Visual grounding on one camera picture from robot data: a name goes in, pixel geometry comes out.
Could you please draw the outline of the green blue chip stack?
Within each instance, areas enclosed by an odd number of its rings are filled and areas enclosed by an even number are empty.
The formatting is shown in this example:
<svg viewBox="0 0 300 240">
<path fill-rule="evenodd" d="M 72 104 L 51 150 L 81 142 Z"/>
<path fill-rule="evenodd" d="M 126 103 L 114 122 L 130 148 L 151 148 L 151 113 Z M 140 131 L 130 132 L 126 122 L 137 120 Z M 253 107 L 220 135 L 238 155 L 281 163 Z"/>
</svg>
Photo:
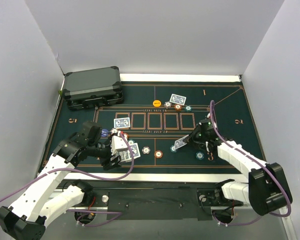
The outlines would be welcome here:
<svg viewBox="0 0 300 240">
<path fill-rule="evenodd" d="M 170 147 L 170 151 L 171 151 L 172 153 L 176 153 L 176 152 L 177 152 L 177 150 L 175 149 L 175 147 L 174 147 L 173 145 Z"/>
</svg>

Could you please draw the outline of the blue playing card deck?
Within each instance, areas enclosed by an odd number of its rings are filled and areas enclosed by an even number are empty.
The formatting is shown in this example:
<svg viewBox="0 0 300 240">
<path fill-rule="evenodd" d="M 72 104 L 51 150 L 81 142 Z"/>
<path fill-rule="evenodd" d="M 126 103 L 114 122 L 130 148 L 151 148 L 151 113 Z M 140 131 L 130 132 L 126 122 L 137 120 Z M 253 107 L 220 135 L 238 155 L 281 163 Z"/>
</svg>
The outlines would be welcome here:
<svg viewBox="0 0 300 240">
<path fill-rule="evenodd" d="M 133 156 L 134 159 L 137 159 L 141 156 L 141 152 L 140 152 L 138 143 L 131 144 L 130 148 L 132 150 L 132 154 L 131 154 L 129 149 L 125 150 L 125 151 L 121 151 L 119 153 L 122 163 L 131 162 L 132 161 L 132 156 Z"/>
</svg>

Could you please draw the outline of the orange red chip stack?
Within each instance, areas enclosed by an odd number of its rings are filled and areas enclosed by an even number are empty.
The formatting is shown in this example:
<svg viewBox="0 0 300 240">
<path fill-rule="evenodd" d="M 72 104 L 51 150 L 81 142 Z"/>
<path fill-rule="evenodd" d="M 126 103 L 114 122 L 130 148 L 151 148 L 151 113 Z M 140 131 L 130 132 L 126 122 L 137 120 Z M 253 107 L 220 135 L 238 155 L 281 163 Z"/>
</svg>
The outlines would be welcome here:
<svg viewBox="0 0 300 240">
<path fill-rule="evenodd" d="M 163 152 L 161 150 L 156 150 L 154 156 L 155 158 L 160 159 L 163 157 Z"/>
</svg>

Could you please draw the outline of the blue back playing card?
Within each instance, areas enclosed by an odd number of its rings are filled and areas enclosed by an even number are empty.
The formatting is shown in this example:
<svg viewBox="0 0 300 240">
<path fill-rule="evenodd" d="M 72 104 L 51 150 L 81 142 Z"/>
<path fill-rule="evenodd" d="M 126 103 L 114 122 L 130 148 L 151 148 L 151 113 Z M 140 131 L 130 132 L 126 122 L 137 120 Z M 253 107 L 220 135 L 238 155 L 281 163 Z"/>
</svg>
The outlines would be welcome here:
<svg viewBox="0 0 300 240">
<path fill-rule="evenodd" d="M 129 117 L 115 118 L 113 125 L 116 129 L 128 129 L 131 127 L 131 120 Z"/>
<path fill-rule="evenodd" d="M 188 144 L 188 138 L 189 138 L 189 135 L 185 135 L 183 136 L 182 138 L 180 139 L 177 139 L 175 142 L 174 142 L 174 149 L 175 150 L 178 150 L 184 146 L 186 146 Z"/>
<path fill-rule="evenodd" d="M 171 102 L 173 104 L 184 106 L 186 100 L 187 100 L 187 98 L 185 96 L 172 93 L 170 96 L 169 102 Z"/>
</svg>

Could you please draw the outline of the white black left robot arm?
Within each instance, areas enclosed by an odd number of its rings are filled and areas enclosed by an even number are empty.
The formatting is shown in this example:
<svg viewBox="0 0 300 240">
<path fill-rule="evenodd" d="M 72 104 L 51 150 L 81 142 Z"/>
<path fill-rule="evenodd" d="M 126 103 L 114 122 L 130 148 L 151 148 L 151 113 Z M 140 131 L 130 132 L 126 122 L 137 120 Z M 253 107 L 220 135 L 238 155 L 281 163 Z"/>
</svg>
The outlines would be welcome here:
<svg viewBox="0 0 300 240">
<path fill-rule="evenodd" d="M 39 240 L 46 228 L 60 215 L 76 205 L 87 206 L 93 198 L 93 187 L 75 180 L 62 193 L 51 194 L 70 172 L 87 157 L 100 158 L 106 167 L 118 166 L 120 152 L 131 151 L 121 132 L 100 143 L 102 128 L 86 121 L 82 129 L 62 140 L 54 149 L 41 173 L 21 188 L 22 195 L 10 206 L 0 207 L 0 227 L 15 240 Z"/>
</svg>

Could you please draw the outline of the orange red poker chip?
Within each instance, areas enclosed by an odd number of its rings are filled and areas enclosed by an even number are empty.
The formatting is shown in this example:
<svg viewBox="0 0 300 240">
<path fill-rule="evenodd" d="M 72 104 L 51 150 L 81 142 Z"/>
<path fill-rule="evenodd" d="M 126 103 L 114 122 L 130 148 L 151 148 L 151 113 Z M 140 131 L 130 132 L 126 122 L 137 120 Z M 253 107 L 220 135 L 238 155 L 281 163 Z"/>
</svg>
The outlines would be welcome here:
<svg viewBox="0 0 300 240">
<path fill-rule="evenodd" d="M 182 105 L 180 105 L 180 104 L 175 104 L 174 105 L 174 109 L 176 110 L 176 111 L 181 111 L 182 110 Z"/>
<path fill-rule="evenodd" d="M 129 138 L 129 135 L 127 133 L 123 133 L 123 136 L 124 136 L 125 139 Z"/>
</svg>

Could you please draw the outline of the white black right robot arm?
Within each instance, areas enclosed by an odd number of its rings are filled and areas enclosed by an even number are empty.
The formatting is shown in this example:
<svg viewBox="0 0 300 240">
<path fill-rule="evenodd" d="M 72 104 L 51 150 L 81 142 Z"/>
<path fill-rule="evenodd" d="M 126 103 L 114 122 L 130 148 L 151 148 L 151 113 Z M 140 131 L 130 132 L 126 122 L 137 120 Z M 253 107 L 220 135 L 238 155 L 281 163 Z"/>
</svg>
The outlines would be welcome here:
<svg viewBox="0 0 300 240">
<path fill-rule="evenodd" d="M 291 211 L 293 197 L 282 166 L 258 159 L 242 145 L 222 137 L 211 119 L 201 120 L 183 142 L 217 155 L 247 179 L 246 183 L 234 179 L 221 182 L 213 192 L 216 203 L 224 205 L 229 200 L 246 203 L 260 216 L 283 207 Z"/>
</svg>

